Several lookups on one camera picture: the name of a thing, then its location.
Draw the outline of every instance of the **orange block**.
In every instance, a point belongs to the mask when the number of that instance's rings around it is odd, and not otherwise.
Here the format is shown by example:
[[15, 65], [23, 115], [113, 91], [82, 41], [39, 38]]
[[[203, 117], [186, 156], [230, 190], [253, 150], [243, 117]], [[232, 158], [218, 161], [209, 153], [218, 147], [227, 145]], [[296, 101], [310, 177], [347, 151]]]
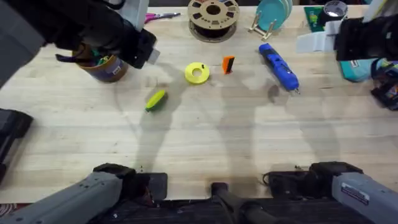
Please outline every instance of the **orange block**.
[[232, 72], [232, 65], [234, 64], [235, 57], [234, 56], [227, 56], [223, 60], [223, 70], [224, 74], [229, 74]]

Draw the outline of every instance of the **pink scissors handle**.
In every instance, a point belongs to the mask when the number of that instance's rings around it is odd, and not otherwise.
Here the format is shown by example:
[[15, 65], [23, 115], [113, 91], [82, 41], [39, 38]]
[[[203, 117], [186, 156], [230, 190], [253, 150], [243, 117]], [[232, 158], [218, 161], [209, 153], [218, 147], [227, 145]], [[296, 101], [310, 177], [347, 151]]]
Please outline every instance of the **pink scissors handle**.
[[146, 16], [145, 16], [145, 24], [147, 23], [147, 22], [149, 22], [149, 21], [153, 21], [153, 20], [155, 20], [155, 17], [156, 17], [156, 14], [154, 14], [154, 13], [147, 13], [146, 14]]

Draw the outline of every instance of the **gray metal casing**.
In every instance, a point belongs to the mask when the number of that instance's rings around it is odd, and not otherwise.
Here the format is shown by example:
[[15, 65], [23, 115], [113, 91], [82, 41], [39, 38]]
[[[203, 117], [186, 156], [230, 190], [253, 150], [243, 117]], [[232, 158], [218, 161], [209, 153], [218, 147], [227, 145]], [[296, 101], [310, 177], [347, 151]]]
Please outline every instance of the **gray metal casing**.
[[332, 195], [376, 224], [398, 223], [398, 193], [367, 175], [350, 172], [334, 177]]
[[123, 180], [93, 172], [87, 178], [0, 219], [0, 224], [86, 224], [118, 200]]
[[18, 12], [0, 0], [0, 88], [37, 55], [44, 43], [44, 38]]

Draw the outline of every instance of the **gray robot arm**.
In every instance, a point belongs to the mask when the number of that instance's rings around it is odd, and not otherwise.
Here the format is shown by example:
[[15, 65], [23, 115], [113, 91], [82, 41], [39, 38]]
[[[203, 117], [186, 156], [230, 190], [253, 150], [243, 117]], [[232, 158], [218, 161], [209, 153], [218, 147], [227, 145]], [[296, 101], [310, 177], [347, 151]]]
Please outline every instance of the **gray robot arm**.
[[365, 174], [347, 172], [334, 177], [332, 196], [376, 224], [398, 222], [398, 193]]
[[85, 224], [121, 198], [135, 170], [104, 164], [84, 180], [0, 219], [3, 224]]

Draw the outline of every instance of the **filament spool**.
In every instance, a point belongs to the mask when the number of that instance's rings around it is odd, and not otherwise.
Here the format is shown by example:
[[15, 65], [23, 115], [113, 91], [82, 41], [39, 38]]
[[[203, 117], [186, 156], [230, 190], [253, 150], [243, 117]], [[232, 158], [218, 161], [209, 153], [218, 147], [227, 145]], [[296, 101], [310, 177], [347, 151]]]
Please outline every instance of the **filament spool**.
[[235, 0], [191, 0], [188, 16], [194, 37], [217, 43], [228, 40], [235, 33], [239, 6]]

